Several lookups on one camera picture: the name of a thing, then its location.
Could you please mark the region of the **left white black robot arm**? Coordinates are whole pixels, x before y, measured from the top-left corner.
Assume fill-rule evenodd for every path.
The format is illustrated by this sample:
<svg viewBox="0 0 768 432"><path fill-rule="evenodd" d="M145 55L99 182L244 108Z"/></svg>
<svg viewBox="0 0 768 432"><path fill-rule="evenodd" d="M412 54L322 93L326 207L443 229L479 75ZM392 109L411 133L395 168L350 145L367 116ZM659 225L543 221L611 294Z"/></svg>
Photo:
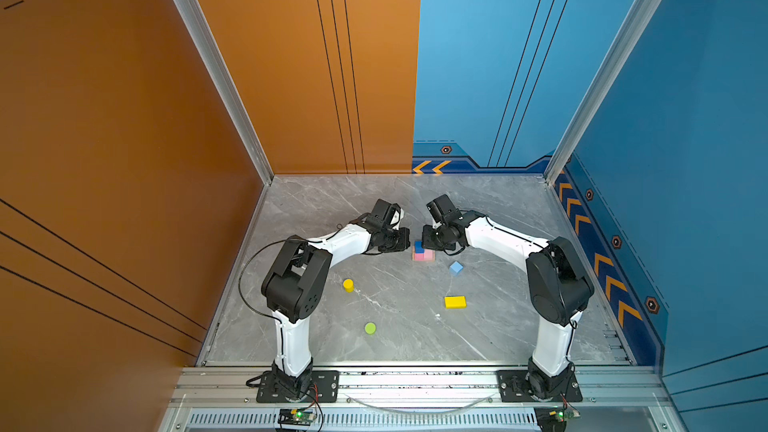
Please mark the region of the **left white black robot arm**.
<svg viewBox="0 0 768 432"><path fill-rule="evenodd" d="M287 238L261 286L276 321L277 351L269 376L292 400L312 387L310 316L320 304L329 271L340 262L367 253L402 252L410 247L401 226L400 205L377 200L370 212L324 236Z"/></svg>

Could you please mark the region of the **light blue cube block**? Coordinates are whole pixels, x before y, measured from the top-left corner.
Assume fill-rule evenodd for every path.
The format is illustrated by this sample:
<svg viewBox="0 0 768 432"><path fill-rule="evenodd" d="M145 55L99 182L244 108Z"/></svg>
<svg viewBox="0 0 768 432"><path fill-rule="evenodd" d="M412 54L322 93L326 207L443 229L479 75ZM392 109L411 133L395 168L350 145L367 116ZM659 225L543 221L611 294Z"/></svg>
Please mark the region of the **light blue cube block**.
<svg viewBox="0 0 768 432"><path fill-rule="evenodd" d="M459 275L463 269L464 266L457 261L453 262L449 267L449 270L453 276Z"/></svg>

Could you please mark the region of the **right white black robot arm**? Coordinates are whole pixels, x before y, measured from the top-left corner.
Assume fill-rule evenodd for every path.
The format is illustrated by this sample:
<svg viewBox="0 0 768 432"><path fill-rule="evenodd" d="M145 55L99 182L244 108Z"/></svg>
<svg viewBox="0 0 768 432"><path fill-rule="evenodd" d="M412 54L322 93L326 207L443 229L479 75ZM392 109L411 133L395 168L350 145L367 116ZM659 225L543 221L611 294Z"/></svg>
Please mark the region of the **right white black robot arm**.
<svg viewBox="0 0 768 432"><path fill-rule="evenodd" d="M539 315L537 341L528 360L528 393L538 401L581 399L571 350L595 286L568 239L533 237L476 211L442 216L422 228L424 248L445 253L476 248L523 269Z"/></svg>

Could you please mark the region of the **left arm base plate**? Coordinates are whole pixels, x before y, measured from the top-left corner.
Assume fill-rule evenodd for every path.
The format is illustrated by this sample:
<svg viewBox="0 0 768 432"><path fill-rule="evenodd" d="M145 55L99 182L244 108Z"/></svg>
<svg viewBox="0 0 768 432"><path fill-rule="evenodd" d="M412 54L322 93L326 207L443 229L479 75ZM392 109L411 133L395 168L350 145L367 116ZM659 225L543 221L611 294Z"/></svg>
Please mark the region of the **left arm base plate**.
<svg viewBox="0 0 768 432"><path fill-rule="evenodd" d="M338 399L339 377L337 370L314 370L308 379L308 387L301 391L279 379L276 372L268 371L260 379L256 401L263 404L310 403L317 399L321 405L335 403Z"/></svg>

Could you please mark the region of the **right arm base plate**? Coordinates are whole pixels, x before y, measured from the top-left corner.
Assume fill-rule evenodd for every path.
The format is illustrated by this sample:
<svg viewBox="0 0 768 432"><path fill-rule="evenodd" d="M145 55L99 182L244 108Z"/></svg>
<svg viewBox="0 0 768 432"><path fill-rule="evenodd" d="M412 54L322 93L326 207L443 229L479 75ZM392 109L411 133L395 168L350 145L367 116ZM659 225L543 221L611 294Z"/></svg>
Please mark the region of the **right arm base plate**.
<svg viewBox="0 0 768 432"><path fill-rule="evenodd" d="M505 403L583 401L575 370L571 368L554 377L539 371L499 370L496 378L501 400Z"/></svg>

